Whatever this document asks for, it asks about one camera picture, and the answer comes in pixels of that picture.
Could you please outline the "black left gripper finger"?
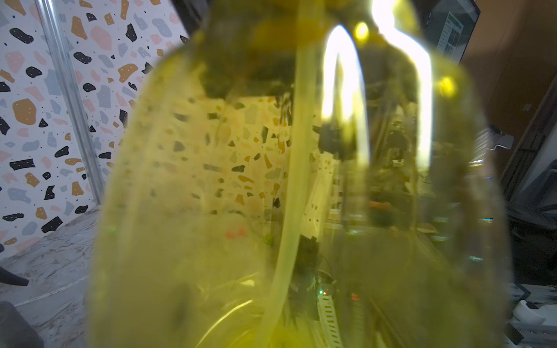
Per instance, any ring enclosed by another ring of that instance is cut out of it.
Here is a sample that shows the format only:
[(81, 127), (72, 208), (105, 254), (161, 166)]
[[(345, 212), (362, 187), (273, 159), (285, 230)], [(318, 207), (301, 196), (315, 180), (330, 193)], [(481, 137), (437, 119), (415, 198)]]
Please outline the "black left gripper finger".
[(10, 302), (1, 302), (1, 348), (43, 348), (44, 341)]

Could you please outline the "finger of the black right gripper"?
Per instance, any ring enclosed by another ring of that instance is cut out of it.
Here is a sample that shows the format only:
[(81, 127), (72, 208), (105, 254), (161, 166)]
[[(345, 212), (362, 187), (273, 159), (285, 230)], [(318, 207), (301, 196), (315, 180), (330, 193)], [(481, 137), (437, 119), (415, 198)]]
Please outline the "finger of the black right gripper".
[(29, 280), (15, 275), (4, 268), (0, 268), (0, 283), (17, 287), (27, 287)]

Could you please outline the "yellow spray bottle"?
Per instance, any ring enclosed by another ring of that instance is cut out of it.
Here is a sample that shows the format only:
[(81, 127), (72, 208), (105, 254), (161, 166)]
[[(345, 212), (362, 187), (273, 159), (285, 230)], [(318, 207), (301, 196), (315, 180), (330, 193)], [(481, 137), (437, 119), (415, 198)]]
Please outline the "yellow spray bottle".
[[(90, 347), (254, 347), (284, 223), (300, 1), (213, 1), (149, 74), (102, 209)], [(503, 347), (487, 122), (411, 1), (324, 1), (310, 175), (267, 347)]]

